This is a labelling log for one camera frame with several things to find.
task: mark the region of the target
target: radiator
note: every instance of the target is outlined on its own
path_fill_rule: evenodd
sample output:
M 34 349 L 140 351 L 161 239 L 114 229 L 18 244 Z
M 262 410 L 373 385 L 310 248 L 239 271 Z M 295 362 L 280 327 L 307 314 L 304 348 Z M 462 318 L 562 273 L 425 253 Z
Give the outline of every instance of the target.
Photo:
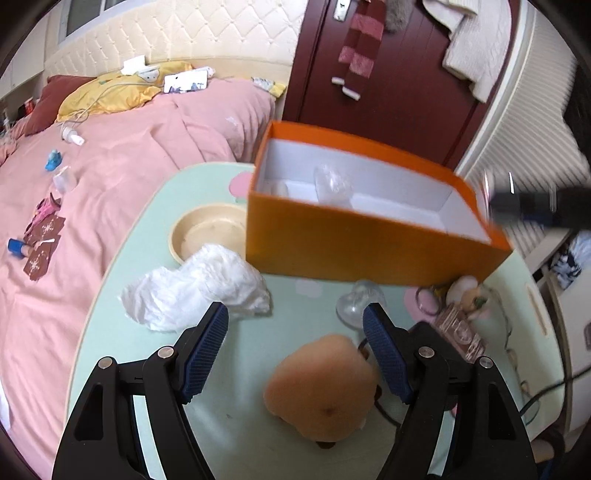
M 475 184 L 487 169 L 502 181 L 511 172 L 515 187 L 529 192 L 548 190 L 550 184 L 589 182 L 589 165 L 562 119 L 576 60 L 538 11 L 525 48 L 528 53 L 512 97 L 467 179 Z M 544 238 L 544 231 L 534 224 L 516 225 L 505 233 L 524 257 Z

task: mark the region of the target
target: orange box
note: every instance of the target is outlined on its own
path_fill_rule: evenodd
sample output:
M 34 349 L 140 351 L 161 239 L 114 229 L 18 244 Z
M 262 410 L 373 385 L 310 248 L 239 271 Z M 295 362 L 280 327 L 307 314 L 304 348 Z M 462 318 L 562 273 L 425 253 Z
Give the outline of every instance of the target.
M 350 207 L 318 203 L 314 170 L 325 165 L 350 180 Z M 269 125 L 246 226 L 246 260 L 261 272 L 430 286 L 461 275 L 482 281 L 510 253 L 450 170 L 342 132 Z

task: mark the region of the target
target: clear plastic bag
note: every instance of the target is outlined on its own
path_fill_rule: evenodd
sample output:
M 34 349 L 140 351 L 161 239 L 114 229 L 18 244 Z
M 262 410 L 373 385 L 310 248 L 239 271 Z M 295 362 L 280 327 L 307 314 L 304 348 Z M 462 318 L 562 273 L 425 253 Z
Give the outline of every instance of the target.
M 314 169 L 316 195 L 321 205 L 351 207 L 353 186 L 349 179 L 337 169 L 323 165 Z

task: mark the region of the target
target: red pillow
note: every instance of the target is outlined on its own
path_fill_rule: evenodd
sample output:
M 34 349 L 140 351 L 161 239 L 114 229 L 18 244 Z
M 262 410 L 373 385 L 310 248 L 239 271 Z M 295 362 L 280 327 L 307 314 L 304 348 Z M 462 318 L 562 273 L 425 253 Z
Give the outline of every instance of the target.
M 25 135 L 34 135 L 50 127 L 56 121 L 61 104 L 68 95 L 94 79 L 94 77 L 74 77 L 71 75 L 49 77 L 47 85 L 43 87 L 41 92 L 41 98 L 35 105 L 27 123 Z

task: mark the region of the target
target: mint green table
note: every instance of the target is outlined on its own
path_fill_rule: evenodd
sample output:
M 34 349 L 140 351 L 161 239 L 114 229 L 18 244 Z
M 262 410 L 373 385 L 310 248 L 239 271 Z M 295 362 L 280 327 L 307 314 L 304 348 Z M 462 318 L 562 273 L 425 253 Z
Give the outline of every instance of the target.
M 89 313 L 72 372 L 68 412 L 101 357 L 109 355 L 124 363 L 147 358 L 161 346 L 175 343 L 178 334 L 151 332 L 127 318 L 118 296 L 128 283 L 154 268 L 176 268 L 167 244 L 175 221 L 198 205 L 238 202 L 229 184 L 239 173 L 252 169 L 236 163 L 201 164 L 179 172 L 155 195 L 111 264 Z M 321 450 L 268 414 L 262 402 L 264 385 L 275 366 L 304 343 L 328 333 L 342 333 L 355 342 L 362 339 L 335 314 L 337 299 L 350 291 L 351 284 L 274 275 L 266 275 L 265 280 L 273 299 L 273 315 L 230 324 L 203 393 L 186 406 L 214 475 L 218 480 L 374 480 L 395 433 L 375 409 L 362 430 L 331 450 Z M 521 380 L 527 379 L 536 392 L 561 378 L 556 337 L 541 298 L 530 299 L 526 292 L 527 286 L 537 291 L 521 257 L 512 255 L 487 283 L 499 290 L 514 322 L 509 345 L 518 353 Z M 383 290 L 393 321 L 411 327 L 414 322 L 402 301 L 406 288 Z M 499 313 L 493 311 L 491 318 L 479 320 L 477 329 L 488 340 L 486 353 L 499 366 L 521 407 L 519 379 L 502 347 L 505 327 Z M 562 401 L 562 390 L 544 399 L 528 426 L 530 438 L 558 417 Z M 405 407 L 396 397 L 387 394 L 382 403 L 393 417 L 404 418 Z M 150 476 L 164 480 L 143 397 L 136 397 L 135 407 Z M 431 464 L 433 473 L 443 470 L 452 428 L 453 417 L 446 414 Z

